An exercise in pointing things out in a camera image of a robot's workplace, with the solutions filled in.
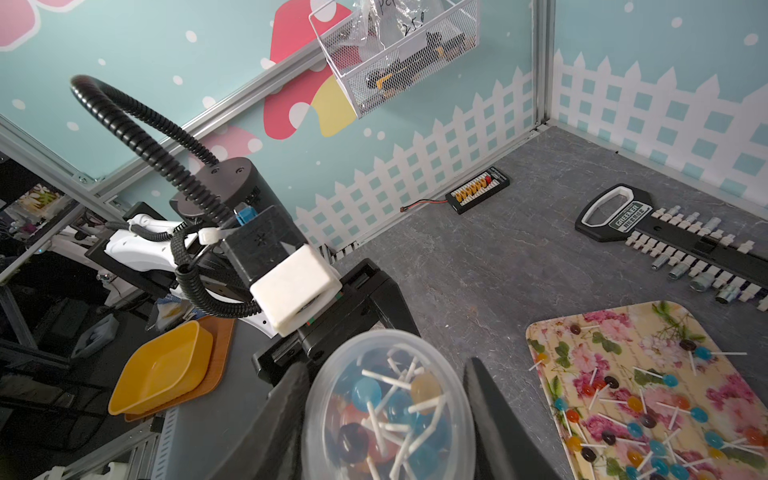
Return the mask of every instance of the black cylindrical motor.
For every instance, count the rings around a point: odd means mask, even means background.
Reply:
[[[270,205],[283,206],[264,177],[245,157],[206,165],[195,174],[195,177],[230,209],[245,203],[259,214]],[[182,192],[170,199],[170,206],[190,223],[196,223],[204,216],[203,211],[188,200]]]

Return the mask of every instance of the clear plastic tub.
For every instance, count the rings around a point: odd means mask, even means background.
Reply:
[[[410,333],[355,336],[328,358],[310,390],[302,466],[306,480],[473,478],[475,427],[461,381]]]

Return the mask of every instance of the wooden tray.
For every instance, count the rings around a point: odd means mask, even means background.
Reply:
[[[169,409],[172,406],[188,402],[189,400],[196,399],[199,396],[212,392],[219,385],[221,377],[224,374],[224,369],[227,366],[227,355],[230,351],[232,332],[235,329],[236,321],[237,319],[221,319],[216,318],[215,316],[207,316],[198,320],[200,326],[214,336],[214,347],[210,352],[210,362],[208,363],[208,370],[205,373],[205,377],[203,377],[203,381],[191,392],[187,392],[182,396],[141,415],[131,415],[126,413],[125,421],[133,422],[135,420],[143,419],[152,416],[155,413],[162,412],[165,409]]]
[[[570,331],[573,324],[582,328],[579,334]],[[689,480],[768,478],[768,465],[763,457],[765,450],[755,448],[755,452],[748,452],[723,448],[713,454],[704,438],[706,432],[714,431],[727,442],[732,442],[744,437],[749,427],[765,432],[768,429],[768,410],[727,356],[715,355],[708,361],[696,358],[694,365],[697,373],[694,375],[687,351],[679,346],[681,338],[695,340],[697,345],[713,352],[720,349],[684,307],[672,302],[641,303],[536,322],[528,327],[526,333],[533,357],[539,353],[549,355],[546,364],[540,364],[536,369],[549,405],[554,405],[555,399],[561,397],[579,416],[578,421],[566,424],[564,416],[552,408],[575,480],[627,480],[628,451],[636,449],[642,455],[648,453],[647,446],[626,442],[595,448],[597,459],[592,464],[593,473],[590,464],[566,446],[565,442],[571,435],[580,437],[586,443],[606,445],[601,438],[601,432],[606,429],[616,437],[637,440],[628,435],[626,428],[598,414],[625,424],[639,424],[640,412],[610,402],[595,402],[591,410],[588,408],[591,397],[585,395],[579,386],[590,382],[595,367],[598,369],[596,379],[610,375],[620,384],[618,389],[606,389],[600,397],[602,399],[623,401],[629,395],[638,397],[642,386],[646,408],[657,420],[652,429],[643,428],[642,442],[651,439],[662,441],[671,433],[669,426],[674,414],[670,409],[659,406],[657,401],[670,404],[674,396],[683,396],[688,399],[690,408],[705,411],[708,420],[703,423],[694,421],[688,414],[677,415],[674,420],[673,429],[681,429],[671,441],[674,451],[689,462],[712,458],[696,465],[695,469],[688,468]],[[670,387],[652,376],[639,376],[635,366],[674,375],[679,384]],[[672,463],[669,457],[665,462],[668,465]],[[648,472],[649,468],[644,466],[642,473]],[[671,473],[665,476],[668,480],[677,480]]]

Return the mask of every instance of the black corrugated cable conduit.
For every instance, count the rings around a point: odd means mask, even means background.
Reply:
[[[77,75],[72,77],[70,83],[74,96],[99,123],[183,192],[210,220],[222,225],[233,216],[231,209],[131,120],[128,114],[173,138],[206,164],[216,164],[218,160],[202,143],[174,122],[103,81]]]
[[[170,251],[176,262],[176,280],[184,295],[200,310],[220,318],[243,318],[261,312],[256,300],[244,303],[228,303],[214,298],[200,279],[197,265],[190,266],[192,256],[187,252],[184,240],[190,233],[197,232],[201,225],[190,225],[174,233],[170,241]]]

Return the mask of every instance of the plastic container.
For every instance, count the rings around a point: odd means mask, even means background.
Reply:
[[[378,379],[371,383],[363,369],[400,379],[410,391]],[[409,406],[425,399],[443,405],[409,412]],[[379,419],[380,435],[388,435],[381,442],[386,452],[370,424],[371,408]],[[396,431],[406,426],[408,430]],[[402,444],[409,436],[409,448],[403,450],[396,441]],[[394,478],[409,478],[409,468],[418,480],[469,480],[475,473],[475,427],[461,381],[433,346],[401,330],[362,333],[328,358],[306,402],[302,442],[306,480],[346,480],[360,474],[367,478],[371,464],[382,479],[390,478],[393,467]],[[399,457],[402,466],[397,468]]]
[[[213,344],[197,321],[145,343],[125,364],[109,412],[140,415],[191,391],[205,377]]]
[[[119,326],[118,319],[114,318],[114,315],[110,313],[80,335],[70,357],[73,359],[87,359],[114,340],[118,334]]]

